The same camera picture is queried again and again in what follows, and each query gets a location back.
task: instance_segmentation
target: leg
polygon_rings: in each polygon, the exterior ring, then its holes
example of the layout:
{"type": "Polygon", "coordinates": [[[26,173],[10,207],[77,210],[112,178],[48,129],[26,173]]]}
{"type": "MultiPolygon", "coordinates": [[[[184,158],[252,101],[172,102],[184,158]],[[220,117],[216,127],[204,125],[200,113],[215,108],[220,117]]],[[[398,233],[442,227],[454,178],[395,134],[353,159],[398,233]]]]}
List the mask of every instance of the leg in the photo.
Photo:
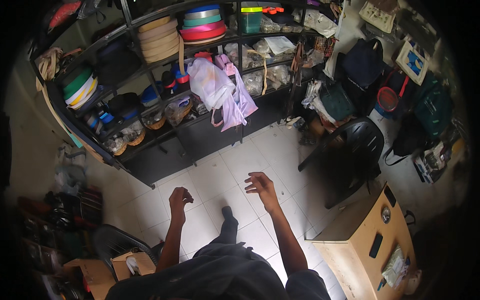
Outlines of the leg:
{"type": "Polygon", "coordinates": [[[230,206],[223,207],[222,214],[225,218],[222,224],[222,230],[220,231],[220,235],[211,241],[210,244],[236,244],[239,223],[237,219],[234,218],[230,206]]]}

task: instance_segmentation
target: black cabinet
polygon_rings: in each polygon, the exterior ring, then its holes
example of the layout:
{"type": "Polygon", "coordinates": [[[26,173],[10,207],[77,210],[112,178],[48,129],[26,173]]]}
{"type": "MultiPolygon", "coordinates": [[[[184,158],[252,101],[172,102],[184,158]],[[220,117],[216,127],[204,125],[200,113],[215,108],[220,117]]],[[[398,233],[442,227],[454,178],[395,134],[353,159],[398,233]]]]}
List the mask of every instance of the black cabinet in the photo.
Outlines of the black cabinet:
{"type": "Polygon", "coordinates": [[[288,90],[281,89],[255,99],[258,109],[246,117],[243,136],[247,136],[282,118],[283,103],[288,98],[288,90]]]}
{"type": "Polygon", "coordinates": [[[163,153],[157,144],[142,151],[141,155],[127,160],[123,165],[130,173],[143,183],[156,181],[192,165],[192,159],[183,149],[177,137],[172,137],[160,144],[167,150],[163,153]]]}
{"type": "MultiPolygon", "coordinates": [[[[211,123],[211,113],[203,115],[197,122],[192,122],[185,127],[178,128],[178,137],[182,145],[194,160],[199,160],[219,149],[240,141],[242,138],[242,125],[229,128],[220,132],[223,124],[214,127],[211,123]]],[[[220,110],[215,113],[215,121],[222,120],[220,110]]]]}

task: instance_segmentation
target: pink ribbon roll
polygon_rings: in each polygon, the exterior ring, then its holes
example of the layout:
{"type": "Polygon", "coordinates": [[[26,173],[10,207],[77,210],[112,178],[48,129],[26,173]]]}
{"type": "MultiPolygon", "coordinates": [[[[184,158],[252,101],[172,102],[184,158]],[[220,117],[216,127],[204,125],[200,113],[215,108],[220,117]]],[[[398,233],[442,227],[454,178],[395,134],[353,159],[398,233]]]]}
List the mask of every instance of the pink ribbon roll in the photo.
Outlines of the pink ribbon roll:
{"type": "Polygon", "coordinates": [[[185,33],[194,33],[194,32],[203,32],[203,31],[210,31],[210,30],[215,30],[215,29],[219,29],[221,27],[225,26],[225,23],[223,22],[223,20],[220,20],[218,22],[214,22],[214,23],[209,23],[209,24],[205,24],[205,25],[200,25],[200,26],[197,26],[195,28],[190,28],[190,29],[181,29],[180,30],[180,33],[181,34],[185,34],[185,33]]]}

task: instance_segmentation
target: teal plastic container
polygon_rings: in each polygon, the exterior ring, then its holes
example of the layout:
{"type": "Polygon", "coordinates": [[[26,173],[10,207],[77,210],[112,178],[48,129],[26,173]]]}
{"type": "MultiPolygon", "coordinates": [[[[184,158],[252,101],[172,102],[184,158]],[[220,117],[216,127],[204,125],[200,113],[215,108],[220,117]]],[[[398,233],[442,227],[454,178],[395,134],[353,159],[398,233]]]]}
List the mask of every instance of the teal plastic container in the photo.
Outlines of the teal plastic container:
{"type": "Polygon", "coordinates": [[[241,9],[242,32],[251,34],[260,32],[262,20],[261,7],[243,7],[241,9]]]}

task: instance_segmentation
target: cardboard box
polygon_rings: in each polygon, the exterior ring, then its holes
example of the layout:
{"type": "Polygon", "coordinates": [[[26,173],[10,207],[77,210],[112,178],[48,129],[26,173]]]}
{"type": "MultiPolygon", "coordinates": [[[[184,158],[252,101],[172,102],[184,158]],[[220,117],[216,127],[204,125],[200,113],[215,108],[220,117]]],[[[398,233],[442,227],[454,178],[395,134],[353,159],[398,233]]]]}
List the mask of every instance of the cardboard box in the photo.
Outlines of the cardboard box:
{"type": "Polygon", "coordinates": [[[112,273],[97,259],[74,259],[63,265],[63,271],[73,278],[75,268],[80,268],[95,300],[104,300],[110,288],[116,283],[112,273]]]}
{"type": "Polygon", "coordinates": [[[133,256],[137,261],[138,270],[140,275],[147,275],[155,273],[155,264],[152,262],[150,257],[145,252],[128,252],[123,255],[117,256],[112,258],[113,269],[115,270],[115,274],[117,275],[117,279],[124,280],[127,278],[132,277],[132,273],[128,269],[127,266],[127,258],[133,256]]]}

